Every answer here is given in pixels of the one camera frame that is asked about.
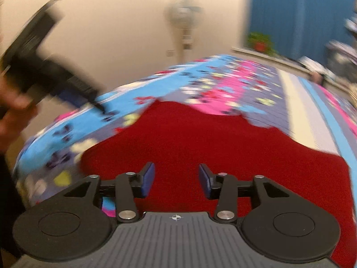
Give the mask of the person's left hand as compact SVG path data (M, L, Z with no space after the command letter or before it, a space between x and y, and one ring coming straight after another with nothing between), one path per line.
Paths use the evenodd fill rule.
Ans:
M10 145L18 139L21 132L38 114L36 105L26 95L1 77L1 106L7 112L1 119L1 154L5 154Z

